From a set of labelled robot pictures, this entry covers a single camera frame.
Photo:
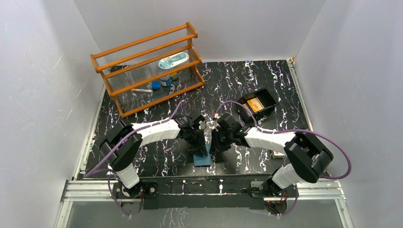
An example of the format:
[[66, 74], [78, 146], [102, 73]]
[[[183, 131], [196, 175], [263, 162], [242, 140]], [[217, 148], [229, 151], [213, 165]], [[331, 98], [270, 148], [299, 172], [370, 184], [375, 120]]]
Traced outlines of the blue card holder wallet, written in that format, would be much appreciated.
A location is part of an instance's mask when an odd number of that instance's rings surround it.
[[211, 155], [207, 156], [193, 156], [194, 167], [210, 167], [211, 166]]

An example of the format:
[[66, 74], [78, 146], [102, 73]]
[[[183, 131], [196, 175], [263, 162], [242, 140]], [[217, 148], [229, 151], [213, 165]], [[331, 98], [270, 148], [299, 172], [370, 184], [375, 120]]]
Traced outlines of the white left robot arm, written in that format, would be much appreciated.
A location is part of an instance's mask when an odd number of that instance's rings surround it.
[[147, 144], [168, 139], [184, 139], [188, 143], [188, 157], [192, 162], [194, 157], [206, 157], [208, 149], [201, 124], [205, 117], [199, 111], [188, 115], [176, 114], [162, 121], [129, 124], [123, 120], [112, 128], [107, 135], [96, 143], [97, 149], [107, 157], [107, 162], [116, 172], [120, 185], [120, 193], [126, 197], [153, 198], [157, 184], [140, 180], [133, 165], [138, 150]]

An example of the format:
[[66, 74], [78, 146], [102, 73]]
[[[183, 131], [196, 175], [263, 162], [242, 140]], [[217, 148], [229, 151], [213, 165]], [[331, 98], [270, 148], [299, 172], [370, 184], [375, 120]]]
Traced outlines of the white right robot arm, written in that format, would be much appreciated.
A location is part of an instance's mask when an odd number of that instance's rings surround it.
[[212, 130], [210, 152], [220, 154], [232, 144], [249, 148], [262, 148], [285, 154], [289, 164], [276, 169], [266, 181], [252, 181], [243, 193], [254, 198], [279, 197], [286, 189], [301, 181], [316, 183], [333, 160], [331, 151], [307, 131], [272, 133], [250, 125], [241, 125], [230, 114], [217, 120]]

